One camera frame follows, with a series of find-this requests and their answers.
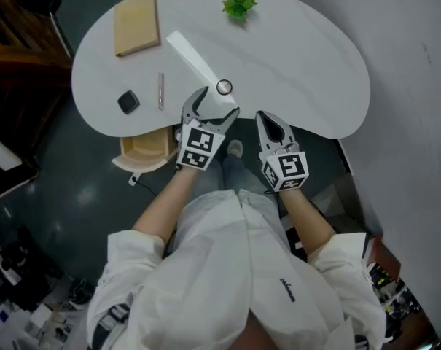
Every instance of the silver pen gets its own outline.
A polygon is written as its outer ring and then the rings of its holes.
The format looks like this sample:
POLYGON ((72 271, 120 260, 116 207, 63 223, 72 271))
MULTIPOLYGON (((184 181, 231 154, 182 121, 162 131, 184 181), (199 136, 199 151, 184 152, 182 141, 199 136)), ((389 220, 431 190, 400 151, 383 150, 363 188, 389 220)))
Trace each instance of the silver pen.
POLYGON ((163 110, 163 73, 159 73, 159 109, 163 110))

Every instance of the jeans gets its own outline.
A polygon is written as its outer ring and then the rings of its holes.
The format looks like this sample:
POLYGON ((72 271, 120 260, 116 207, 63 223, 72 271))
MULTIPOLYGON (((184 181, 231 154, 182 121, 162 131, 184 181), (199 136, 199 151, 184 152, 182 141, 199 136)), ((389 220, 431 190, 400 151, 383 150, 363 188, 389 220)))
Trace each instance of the jeans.
POLYGON ((235 155, 228 155, 222 166, 220 166, 218 160, 213 159, 211 161, 209 167, 199 174, 189 202, 209 192, 230 189, 233 189, 237 194, 240 189, 244 189, 263 195, 269 198, 277 207, 275 195, 273 193, 264 194, 270 188, 266 188, 256 175, 244 167, 243 160, 235 155))

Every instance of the white jacket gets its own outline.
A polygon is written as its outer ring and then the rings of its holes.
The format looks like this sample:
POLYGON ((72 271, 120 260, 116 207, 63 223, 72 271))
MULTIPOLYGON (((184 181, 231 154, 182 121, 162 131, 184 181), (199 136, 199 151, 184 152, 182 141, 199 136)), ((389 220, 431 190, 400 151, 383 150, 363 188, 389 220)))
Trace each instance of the white jacket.
POLYGON ((131 311, 112 350, 228 349, 251 310, 280 349, 382 346, 386 318, 360 255, 336 235, 309 256, 289 251, 275 205, 242 190, 211 192, 182 212, 175 252, 157 236, 109 236, 108 263, 87 317, 87 340, 115 304, 131 311))

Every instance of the tan book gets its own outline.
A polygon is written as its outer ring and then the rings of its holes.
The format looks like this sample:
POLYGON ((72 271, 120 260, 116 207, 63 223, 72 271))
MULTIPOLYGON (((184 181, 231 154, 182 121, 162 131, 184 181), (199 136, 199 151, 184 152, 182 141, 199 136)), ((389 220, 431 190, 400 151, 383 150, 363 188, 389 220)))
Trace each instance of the tan book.
POLYGON ((159 44, 155 0, 125 0, 115 5, 113 29, 115 55, 159 44))

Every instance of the floor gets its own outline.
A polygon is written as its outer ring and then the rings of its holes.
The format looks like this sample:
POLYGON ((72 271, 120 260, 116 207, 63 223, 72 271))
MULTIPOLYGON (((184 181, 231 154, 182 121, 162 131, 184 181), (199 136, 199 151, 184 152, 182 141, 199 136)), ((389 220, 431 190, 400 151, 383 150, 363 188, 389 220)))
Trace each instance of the floor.
MULTIPOLYGON (((119 1, 63 0, 57 16, 74 52, 89 27, 119 1)), ((344 173, 343 164, 334 141, 299 128, 294 134, 311 172, 303 191, 312 197, 344 173)), ((237 120, 227 140, 256 135, 252 120, 237 120)), ((244 143, 246 165, 259 173, 258 140, 244 143)), ((112 164, 119 152, 118 139, 87 125, 70 97, 36 157, 40 177, 0 200, 4 237, 11 238, 22 223, 67 273, 95 282, 106 260, 107 235, 130 228, 153 199, 145 188, 131 187, 130 174, 112 164)), ((140 181, 158 193, 172 176, 173 163, 140 181)))

